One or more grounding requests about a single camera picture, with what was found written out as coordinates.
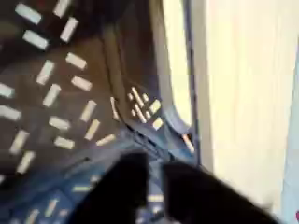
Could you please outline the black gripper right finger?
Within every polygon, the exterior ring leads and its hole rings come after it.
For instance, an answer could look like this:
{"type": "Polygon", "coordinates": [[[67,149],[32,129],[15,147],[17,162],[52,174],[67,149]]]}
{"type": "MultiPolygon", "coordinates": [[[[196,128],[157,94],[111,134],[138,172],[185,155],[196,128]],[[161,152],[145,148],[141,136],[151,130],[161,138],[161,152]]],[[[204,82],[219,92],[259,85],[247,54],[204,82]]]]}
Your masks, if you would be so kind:
{"type": "Polygon", "coordinates": [[[279,224],[246,197],[202,169],[163,165],[165,210],[181,224],[279,224]]]}

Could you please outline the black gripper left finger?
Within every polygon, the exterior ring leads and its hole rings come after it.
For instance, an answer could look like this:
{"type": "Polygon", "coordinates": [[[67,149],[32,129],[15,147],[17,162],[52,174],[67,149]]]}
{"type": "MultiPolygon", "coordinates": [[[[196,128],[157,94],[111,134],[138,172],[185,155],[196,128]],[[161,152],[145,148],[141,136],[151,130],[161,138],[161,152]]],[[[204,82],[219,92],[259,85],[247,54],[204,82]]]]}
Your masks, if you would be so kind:
{"type": "Polygon", "coordinates": [[[135,224],[137,210],[147,204],[149,175],[146,153],[121,155],[76,206],[67,224],[135,224]]]}

